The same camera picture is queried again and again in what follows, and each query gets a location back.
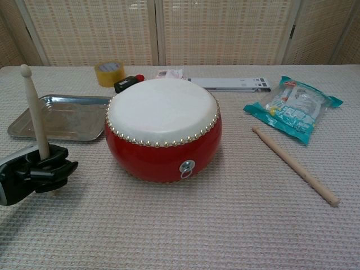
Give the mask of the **teal clear snack bag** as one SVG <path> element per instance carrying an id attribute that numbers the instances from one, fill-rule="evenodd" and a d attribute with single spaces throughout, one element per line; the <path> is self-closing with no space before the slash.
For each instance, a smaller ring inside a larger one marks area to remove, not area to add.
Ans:
<path id="1" fill-rule="evenodd" d="M 260 101 L 248 104 L 244 111 L 262 122 L 307 145 L 322 115 L 343 101 L 288 76 Z"/>

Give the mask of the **white woven tablecloth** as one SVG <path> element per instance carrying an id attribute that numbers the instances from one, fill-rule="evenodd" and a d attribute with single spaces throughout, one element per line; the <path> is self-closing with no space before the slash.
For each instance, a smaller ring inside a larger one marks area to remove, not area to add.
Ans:
<path id="1" fill-rule="evenodd" d="M 55 195 L 0 206 L 0 270 L 360 270 L 360 65 L 185 66 L 187 77 L 285 75 L 343 101 L 309 144 L 248 115 L 262 93 L 217 93 L 221 146 L 198 175 L 128 175 L 104 136 L 59 141 L 79 163 Z M 332 207 L 252 131 L 260 128 L 339 199 Z"/>

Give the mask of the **woven bamboo screen panel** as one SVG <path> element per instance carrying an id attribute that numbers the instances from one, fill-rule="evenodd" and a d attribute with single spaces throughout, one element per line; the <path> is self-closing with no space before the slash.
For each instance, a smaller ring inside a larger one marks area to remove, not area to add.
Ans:
<path id="1" fill-rule="evenodd" d="M 301 0 L 284 65 L 329 64 L 357 0 Z"/>
<path id="2" fill-rule="evenodd" d="M 280 65 L 301 0 L 154 0 L 160 65 Z"/>
<path id="3" fill-rule="evenodd" d="M 355 0 L 349 22 L 335 53 L 334 63 L 360 65 L 360 0 Z"/>
<path id="4" fill-rule="evenodd" d="M 26 0 L 0 0 L 0 68 L 50 64 Z"/>
<path id="5" fill-rule="evenodd" d="M 155 0 L 15 0 L 43 66 L 158 65 Z"/>

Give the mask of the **yellow packing tape roll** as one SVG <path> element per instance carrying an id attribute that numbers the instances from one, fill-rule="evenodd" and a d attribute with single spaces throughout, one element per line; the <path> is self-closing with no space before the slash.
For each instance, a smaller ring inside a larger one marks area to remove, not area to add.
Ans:
<path id="1" fill-rule="evenodd" d="M 124 65 L 120 61 L 100 62 L 95 65 L 94 71 L 98 84 L 102 87 L 112 87 L 114 83 L 125 78 Z"/>

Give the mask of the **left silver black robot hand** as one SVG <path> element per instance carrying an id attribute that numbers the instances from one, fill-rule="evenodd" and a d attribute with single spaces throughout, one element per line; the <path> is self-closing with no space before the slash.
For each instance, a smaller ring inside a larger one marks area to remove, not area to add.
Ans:
<path id="1" fill-rule="evenodd" d="M 43 160 L 37 145 L 0 159 L 0 205 L 14 205 L 32 192 L 49 192 L 68 183 L 68 176 L 77 169 L 78 162 L 67 159 L 67 148 L 48 146 L 50 156 Z"/>

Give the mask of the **red drum white skin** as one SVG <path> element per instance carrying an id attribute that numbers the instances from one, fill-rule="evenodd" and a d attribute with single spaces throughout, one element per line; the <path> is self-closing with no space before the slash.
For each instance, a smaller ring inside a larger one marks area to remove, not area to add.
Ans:
<path id="1" fill-rule="evenodd" d="M 183 79 L 151 79 L 114 96 L 106 111 L 105 137 L 130 175 L 171 183 L 202 171 L 222 136 L 219 103 Z"/>

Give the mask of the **wooden drumstick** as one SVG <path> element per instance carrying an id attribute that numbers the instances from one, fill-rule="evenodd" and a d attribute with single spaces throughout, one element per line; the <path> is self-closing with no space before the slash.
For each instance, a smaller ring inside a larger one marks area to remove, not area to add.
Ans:
<path id="1" fill-rule="evenodd" d="M 44 129 L 38 94 L 32 81 L 32 71 L 28 65 L 22 64 L 20 66 L 20 73 L 24 78 L 25 92 L 29 105 L 31 119 L 33 122 L 35 137 L 38 144 L 40 159 L 44 160 L 46 158 L 49 158 L 50 149 Z"/>
<path id="2" fill-rule="evenodd" d="M 302 179 L 304 179 L 328 204 L 332 207 L 338 207 L 340 199 L 316 177 L 312 176 L 305 167 L 303 167 L 295 158 L 280 147 L 275 141 L 260 128 L 253 126 L 252 131 L 273 151 L 275 152 L 289 167 L 291 167 Z"/>

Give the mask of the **black and red marker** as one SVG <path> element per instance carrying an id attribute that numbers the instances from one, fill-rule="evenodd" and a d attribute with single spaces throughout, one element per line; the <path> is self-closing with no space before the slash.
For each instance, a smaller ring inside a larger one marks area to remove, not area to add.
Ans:
<path id="1" fill-rule="evenodd" d="M 142 82 L 145 80 L 145 77 L 141 74 L 136 76 L 128 76 L 118 82 L 114 83 L 115 93 L 120 93 L 125 89 L 129 88 L 130 86 Z"/>

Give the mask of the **pink white sachet packet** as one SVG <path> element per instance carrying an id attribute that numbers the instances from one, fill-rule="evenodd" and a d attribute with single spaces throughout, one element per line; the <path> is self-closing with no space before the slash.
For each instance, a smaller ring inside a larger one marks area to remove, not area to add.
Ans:
<path id="1" fill-rule="evenodd" d="M 183 79 L 183 70 L 182 69 L 158 70 L 156 79 L 164 79 L 164 78 Z"/>

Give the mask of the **stainless steel tray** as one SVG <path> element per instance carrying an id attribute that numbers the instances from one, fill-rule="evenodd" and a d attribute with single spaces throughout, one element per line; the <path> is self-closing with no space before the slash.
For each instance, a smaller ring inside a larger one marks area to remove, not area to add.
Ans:
<path id="1" fill-rule="evenodd" d="M 92 141 L 104 131 L 110 97 L 49 94 L 39 98 L 49 140 Z"/>

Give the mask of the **white flat strip black marks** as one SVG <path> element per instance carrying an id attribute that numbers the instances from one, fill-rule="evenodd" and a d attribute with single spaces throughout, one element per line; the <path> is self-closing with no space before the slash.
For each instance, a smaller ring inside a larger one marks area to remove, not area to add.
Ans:
<path id="1" fill-rule="evenodd" d="M 272 89 L 269 87 L 205 87 L 206 90 L 211 92 L 270 92 Z"/>
<path id="2" fill-rule="evenodd" d="M 203 88 L 269 87 L 264 78 L 187 78 Z"/>

